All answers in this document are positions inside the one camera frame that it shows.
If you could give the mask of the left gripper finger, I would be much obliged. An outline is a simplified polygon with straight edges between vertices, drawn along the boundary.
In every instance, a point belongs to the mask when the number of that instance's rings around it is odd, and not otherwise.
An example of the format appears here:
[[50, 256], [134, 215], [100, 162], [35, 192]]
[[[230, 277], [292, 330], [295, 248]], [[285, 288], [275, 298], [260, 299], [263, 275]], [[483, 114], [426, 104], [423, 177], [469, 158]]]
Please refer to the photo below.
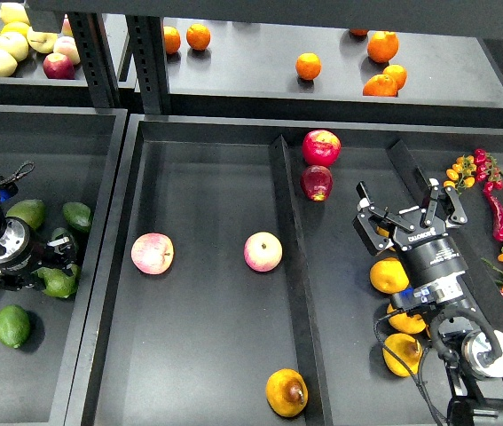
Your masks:
[[24, 275], [9, 275], [0, 271], [0, 289], [7, 291], [19, 291], [23, 288], [32, 288], [33, 281]]
[[68, 234], [62, 234], [53, 241], [48, 241], [45, 248], [45, 266], [73, 275], [72, 265], [77, 260], [74, 240]]

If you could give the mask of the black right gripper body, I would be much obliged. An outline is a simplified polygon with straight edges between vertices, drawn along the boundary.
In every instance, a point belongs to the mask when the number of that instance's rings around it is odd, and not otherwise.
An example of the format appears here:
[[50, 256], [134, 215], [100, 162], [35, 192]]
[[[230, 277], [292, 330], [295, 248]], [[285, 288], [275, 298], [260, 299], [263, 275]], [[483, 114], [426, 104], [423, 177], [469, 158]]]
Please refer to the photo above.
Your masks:
[[444, 226], [393, 232], [393, 243], [410, 284], [416, 288], [446, 277], [463, 274], [468, 269], [460, 249]]

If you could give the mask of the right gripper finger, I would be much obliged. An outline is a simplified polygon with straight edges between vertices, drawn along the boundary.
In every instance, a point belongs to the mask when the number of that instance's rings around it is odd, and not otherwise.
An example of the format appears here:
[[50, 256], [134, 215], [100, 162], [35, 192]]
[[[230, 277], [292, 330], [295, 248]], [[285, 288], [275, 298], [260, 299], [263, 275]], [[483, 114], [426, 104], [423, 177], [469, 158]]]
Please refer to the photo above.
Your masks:
[[[409, 222], [399, 215], [390, 212], [388, 209], [376, 207], [371, 200], [364, 181], [358, 182], [356, 191], [359, 196], [359, 202], [357, 205], [357, 214], [352, 220], [352, 224], [367, 251], [372, 256], [377, 256], [393, 246], [394, 241], [392, 237], [397, 228], [405, 232], [409, 231]], [[378, 226], [389, 231], [388, 238], [376, 232]]]
[[460, 196], [452, 186], [442, 186], [434, 178], [425, 178], [417, 166], [413, 172], [415, 184], [422, 195], [418, 231], [424, 233], [446, 233], [468, 222], [460, 202]]

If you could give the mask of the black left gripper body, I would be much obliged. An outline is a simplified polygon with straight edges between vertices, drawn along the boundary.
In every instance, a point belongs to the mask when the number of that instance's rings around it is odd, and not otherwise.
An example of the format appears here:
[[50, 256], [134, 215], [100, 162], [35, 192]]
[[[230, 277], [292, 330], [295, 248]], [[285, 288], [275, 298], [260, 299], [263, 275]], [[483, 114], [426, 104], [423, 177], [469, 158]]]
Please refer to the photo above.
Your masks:
[[26, 275], [43, 265], [47, 243], [24, 221], [7, 221], [0, 246], [0, 271], [6, 275]]

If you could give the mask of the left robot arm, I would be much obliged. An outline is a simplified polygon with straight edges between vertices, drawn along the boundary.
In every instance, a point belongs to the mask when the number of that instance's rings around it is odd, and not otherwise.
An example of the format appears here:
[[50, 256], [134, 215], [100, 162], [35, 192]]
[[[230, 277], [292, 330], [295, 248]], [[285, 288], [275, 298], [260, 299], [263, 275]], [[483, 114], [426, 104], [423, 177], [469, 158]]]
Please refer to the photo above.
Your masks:
[[4, 213], [2, 202], [18, 192], [16, 182], [34, 167], [32, 162], [24, 162], [9, 177], [0, 176], [0, 289], [44, 290], [45, 285], [35, 274], [42, 267], [57, 269], [68, 277], [77, 276], [72, 269], [75, 245], [68, 236], [47, 241], [23, 219]]

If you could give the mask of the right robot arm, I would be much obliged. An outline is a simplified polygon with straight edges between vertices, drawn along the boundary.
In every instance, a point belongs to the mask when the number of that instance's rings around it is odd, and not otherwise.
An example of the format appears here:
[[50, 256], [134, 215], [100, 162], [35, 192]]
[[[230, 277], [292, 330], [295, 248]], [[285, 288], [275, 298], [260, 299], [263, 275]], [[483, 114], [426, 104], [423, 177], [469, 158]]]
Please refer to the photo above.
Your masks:
[[421, 204], [397, 213], [378, 207], [359, 182], [358, 213], [353, 225], [367, 250], [377, 256], [394, 249], [409, 280], [391, 298], [390, 320], [419, 315], [430, 335], [429, 347], [444, 363], [451, 389], [447, 413], [431, 403], [422, 380], [427, 349], [413, 363], [400, 345], [377, 333], [390, 355], [415, 382], [433, 420], [439, 425], [503, 425], [503, 332], [495, 329], [467, 297], [463, 276], [468, 265], [449, 229], [468, 218], [452, 187], [434, 179], [420, 181]]

